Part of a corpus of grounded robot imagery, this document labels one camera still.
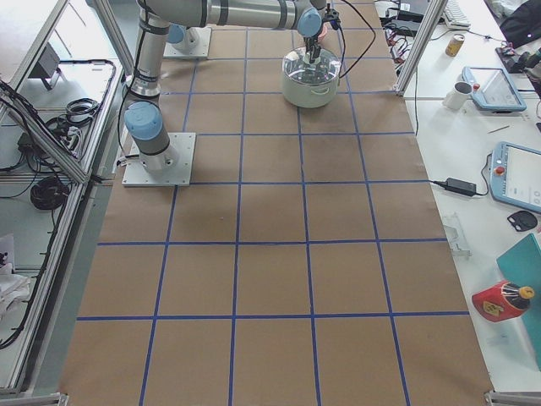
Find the black bag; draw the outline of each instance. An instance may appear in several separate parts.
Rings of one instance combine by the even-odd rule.
[[[541,38],[541,0],[528,0],[500,25],[505,38],[518,48]]]

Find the white desk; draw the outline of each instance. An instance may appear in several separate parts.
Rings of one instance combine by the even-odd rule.
[[[460,1],[462,11],[472,23],[471,31],[503,39],[483,0]],[[433,37],[446,30],[438,27]],[[431,180],[448,177],[474,182],[485,191],[481,168],[486,156],[502,140],[541,150],[541,133],[535,123],[538,98],[522,93],[527,111],[515,116],[489,115],[480,112],[472,101],[454,112],[441,104],[464,66],[501,66],[496,56],[497,41],[466,34],[466,40],[454,58],[445,55],[453,35],[447,33],[431,41],[418,66],[418,143]],[[514,75],[519,89],[531,89],[525,75]],[[405,97],[410,118],[415,125],[414,80]],[[507,129],[489,131],[509,125]],[[516,232],[506,218],[519,209],[485,197],[466,198],[434,186],[434,197],[440,214],[456,213],[472,256],[455,258],[464,295],[470,307],[490,378],[498,392],[540,392],[541,372],[520,319],[491,323],[471,305],[471,296],[502,279],[496,258],[525,237]]]
[[[414,102],[407,101],[414,122]],[[484,116],[471,101],[453,112],[441,101],[418,101],[418,143],[429,178],[469,180],[484,192],[481,168],[497,142],[507,140],[541,149],[541,133],[535,127],[537,101],[527,100],[528,110],[517,117]],[[490,130],[510,125],[493,134]],[[492,197],[465,198],[434,186],[434,197],[442,216],[456,213],[473,255],[456,258],[456,269],[478,334],[490,378],[499,392],[541,391],[541,372],[529,347],[520,319],[491,323],[471,306],[472,294],[502,279],[495,259],[524,238],[506,221],[519,209]]]

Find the metal mounting plate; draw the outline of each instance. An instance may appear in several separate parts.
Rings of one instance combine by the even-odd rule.
[[[188,53],[179,51],[171,44],[166,44],[166,49],[163,53],[163,57],[170,59],[208,58],[212,29],[210,27],[205,27],[198,28],[197,30],[199,30],[199,43],[194,48],[190,49]]]
[[[192,174],[194,160],[195,133],[169,133],[171,144],[180,156],[173,167],[164,171],[149,172],[139,160],[129,160],[124,173],[124,186],[188,186]],[[139,148],[134,143],[130,155],[139,154]]]

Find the white pot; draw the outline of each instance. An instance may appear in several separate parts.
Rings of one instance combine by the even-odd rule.
[[[281,92],[295,106],[324,106],[338,90],[340,61],[331,52],[322,49],[318,62],[309,65],[303,62],[306,60],[304,54],[304,48],[298,48],[284,57]]]

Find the pot lid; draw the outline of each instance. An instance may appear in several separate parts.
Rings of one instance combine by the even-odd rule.
[[[332,52],[321,49],[316,63],[304,62],[306,48],[297,48],[289,52],[282,61],[283,73],[298,83],[305,85],[323,85],[334,80],[340,74],[340,59]]]

